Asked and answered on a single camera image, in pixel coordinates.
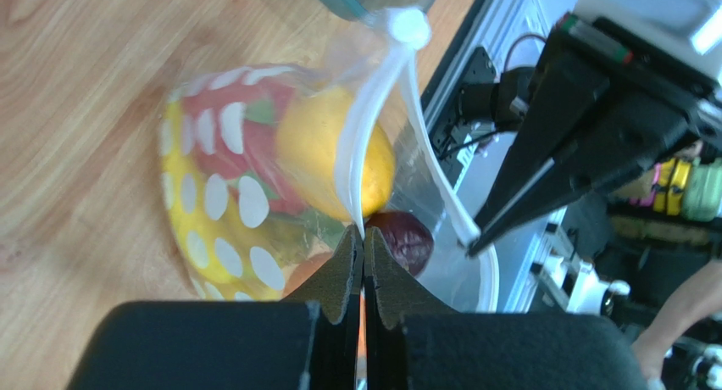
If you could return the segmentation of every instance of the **orange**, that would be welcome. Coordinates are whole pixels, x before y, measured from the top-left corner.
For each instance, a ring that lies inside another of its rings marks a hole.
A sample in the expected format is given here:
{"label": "orange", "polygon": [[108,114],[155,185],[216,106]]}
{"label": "orange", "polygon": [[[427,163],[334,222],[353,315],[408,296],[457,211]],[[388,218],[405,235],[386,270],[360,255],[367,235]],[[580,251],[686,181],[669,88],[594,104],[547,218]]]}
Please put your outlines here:
{"label": "orange", "polygon": [[359,313],[361,321],[358,326],[358,348],[356,355],[359,358],[366,357],[366,298],[361,294],[361,311]]}
{"label": "orange", "polygon": [[[353,95],[334,87],[291,103],[276,132],[278,162],[296,193],[309,205],[339,221],[351,220],[336,197],[334,164],[338,137]],[[396,157],[386,133],[376,125],[364,159],[361,204],[365,216],[391,198]]]}

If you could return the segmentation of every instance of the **white dot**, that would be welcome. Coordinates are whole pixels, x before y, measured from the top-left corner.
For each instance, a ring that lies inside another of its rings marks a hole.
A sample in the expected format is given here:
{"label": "white dot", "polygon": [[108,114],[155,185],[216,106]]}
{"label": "white dot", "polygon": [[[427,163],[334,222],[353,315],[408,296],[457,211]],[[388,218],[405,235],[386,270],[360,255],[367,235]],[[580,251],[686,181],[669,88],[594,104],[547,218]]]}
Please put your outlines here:
{"label": "white dot", "polygon": [[218,220],[223,216],[228,205],[228,187],[222,176],[213,174],[208,178],[203,201],[209,218]]}
{"label": "white dot", "polygon": [[160,155],[166,156],[170,154],[173,147],[173,134],[170,130],[170,120],[163,120],[160,124]]}
{"label": "white dot", "polygon": [[198,297],[206,299],[207,295],[206,295],[206,292],[203,290],[203,287],[201,287],[201,283],[199,283],[195,278],[192,278],[191,282],[193,283],[193,287],[196,288]]}
{"label": "white dot", "polygon": [[193,150],[193,118],[191,116],[183,116],[180,133],[180,152],[188,155]]}
{"label": "white dot", "polygon": [[205,269],[210,263],[208,258],[208,251],[206,250],[206,244],[203,243],[203,239],[194,231],[188,233],[186,239],[188,245],[188,256],[196,267]]}
{"label": "white dot", "polygon": [[236,292],[236,294],[233,296],[233,298],[236,299],[236,301],[253,301],[253,298],[251,298],[250,295],[246,294],[245,292]]}
{"label": "white dot", "polygon": [[243,154],[243,119],[246,104],[241,102],[226,104],[220,111],[220,136],[228,149]]}
{"label": "white dot", "polygon": [[282,290],[286,286],[283,272],[275,262],[273,256],[264,248],[254,246],[251,248],[251,266],[258,279],[274,290]]}
{"label": "white dot", "polygon": [[205,89],[206,83],[208,83],[208,80],[213,76],[214,74],[203,75],[191,81],[191,83],[186,86],[186,96],[197,96]]}
{"label": "white dot", "polygon": [[269,200],[258,181],[250,176],[238,180],[238,211],[243,224],[253,229],[269,215]]}
{"label": "white dot", "polygon": [[208,291],[208,295],[210,295],[212,299],[223,299],[223,294],[221,294],[220,291],[218,291],[218,288],[216,288],[213,284],[206,281],[205,286],[206,291]]}
{"label": "white dot", "polygon": [[243,85],[256,85],[263,78],[267,78],[269,76],[278,76],[280,74],[285,74],[286,72],[293,72],[293,70],[294,69],[290,66],[274,66],[271,68],[261,68],[258,70],[253,70],[249,72],[245,78],[243,78]]}
{"label": "white dot", "polygon": [[227,241],[220,237],[215,239],[215,257],[225,267],[228,274],[240,277],[243,276],[243,263],[236,250]]}
{"label": "white dot", "polygon": [[197,133],[203,151],[206,154],[215,153],[215,123],[211,109],[205,109],[198,117]]}
{"label": "white dot", "polygon": [[163,185],[163,202],[165,203],[165,209],[170,210],[173,208],[173,176],[167,172],[160,175],[160,182]]}
{"label": "white dot", "polygon": [[177,87],[176,89],[174,89],[173,91],[171,91],[171,92],[168,94],[168,103],[178,102],[179,100],[181,100],[181,95],[182,95],[182,94],[183,94],[182,86],[181,86],[181,87]]}
{"label": "white dot", "polygon": [[183,181],[180,182],[180,200],[183,203],[183,210],[188,214],[196,209],[196,182],[193,181],[193,175],[185,174]]}
{"label": "white dot", "polygon": [[243,75],[243,73],[248,70],[250,70],[250,68],[246,66],[238,68],[237,70],[229,70],[228,72],[225,72],[224,74],[221,74],[217,78],[215,78],[211,82],[210,86],[208,86],[208,89],[215,91],[222,87],[229,86],[230,84],[238,81],[238,78],[240,78],[241,75]]}

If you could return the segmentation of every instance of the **cable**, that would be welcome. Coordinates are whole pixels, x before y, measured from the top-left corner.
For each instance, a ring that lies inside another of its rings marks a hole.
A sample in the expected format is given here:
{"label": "cable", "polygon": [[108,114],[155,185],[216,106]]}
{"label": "cable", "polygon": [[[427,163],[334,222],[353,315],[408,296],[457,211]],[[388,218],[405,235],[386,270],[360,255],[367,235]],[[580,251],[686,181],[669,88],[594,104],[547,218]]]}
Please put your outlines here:
{"label": "cable", "polygon": [[533,32],[524,34],[523,36],[520,36],[519,38],[517,38],[514,42],[512,42],[512,46],[509,47],[509,51],[507,53],[507,60],[504,61],[504,72],[509,70],[509,61],[511,61],[511,56],[514,53],[514,50],[516,49],[516,47],[518,47],[520,43],[524,42],[524,40],[530,40],[530,39],[539,40],[541,42],[544,42],[545,44],[547,43],[547,39],[544,36],[535,34]]}
{"label": "cable", "polygon": [[461,150],[467,148],[468,146],[473,146],[477,142],[482,142],[483,140],[485,140],[489,137],[493,137],[499,133],[501,133],[500,130],[491,131],[491,132],[486,133],[483,136],[475,137],[469,142],[465,142],[464,144],[460,144],[456,147],[449,148],[447,151],[445,151],[441,155],[439,155],[439,160],[445,159],[446,157],[450,156],[453,153],[456,153],[457,151],[461,151]]}

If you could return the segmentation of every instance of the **white plastic handle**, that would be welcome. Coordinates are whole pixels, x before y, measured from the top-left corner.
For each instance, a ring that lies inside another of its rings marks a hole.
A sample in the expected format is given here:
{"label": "white plastic handle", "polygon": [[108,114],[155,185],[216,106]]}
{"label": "white plastic handle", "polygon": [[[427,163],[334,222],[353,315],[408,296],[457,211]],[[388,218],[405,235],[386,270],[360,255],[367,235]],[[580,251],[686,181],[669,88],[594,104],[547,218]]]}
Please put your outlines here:
{"label": "white plastic handle", "polygon": [[399,81],[406,103],[409,122],[421,146],[426,164],[444,201],[447,215],[459,241],[471,244],[480,230],[459,202],[431,150],[421,111],[416,78],[416,52],[429,42],[431,28],[425,14],[418,8],[388,8],[374,25],[383,27],[390,40],[389,52],[369,79],[359,89],[347,114],[347,122],[338,141],[334,167],[336,195],[348,210],[364,237],[364,216],[361,205],[364,159],[371,133],[394,84]]}

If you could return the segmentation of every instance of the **wooden surface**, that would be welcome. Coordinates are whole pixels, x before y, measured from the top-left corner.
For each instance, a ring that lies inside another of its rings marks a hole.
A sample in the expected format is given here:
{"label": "wooden surface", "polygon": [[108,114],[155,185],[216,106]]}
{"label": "wooden surface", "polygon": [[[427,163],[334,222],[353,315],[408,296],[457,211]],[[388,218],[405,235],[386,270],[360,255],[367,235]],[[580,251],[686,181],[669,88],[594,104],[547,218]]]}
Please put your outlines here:
{"label": "wooden surface", "polygon": [[[430,11],[421,86],[472,1]],[[116,304],[193,298],[158,180],[169,88],[313,65],[344,24],[317,0],[0,0],[0,388],[63,387]]]}

